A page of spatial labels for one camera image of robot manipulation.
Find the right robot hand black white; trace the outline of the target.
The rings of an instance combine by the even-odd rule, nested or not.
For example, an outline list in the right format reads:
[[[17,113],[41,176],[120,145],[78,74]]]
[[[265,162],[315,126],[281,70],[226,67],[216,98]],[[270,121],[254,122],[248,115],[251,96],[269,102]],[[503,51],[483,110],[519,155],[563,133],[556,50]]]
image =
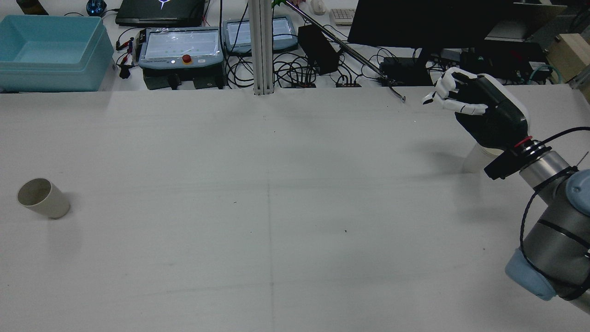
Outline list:
[[[489,74],[451,67],[422,103],[454,112],[459,124],[485,148],[505,151],[530,135],[527,108]]]

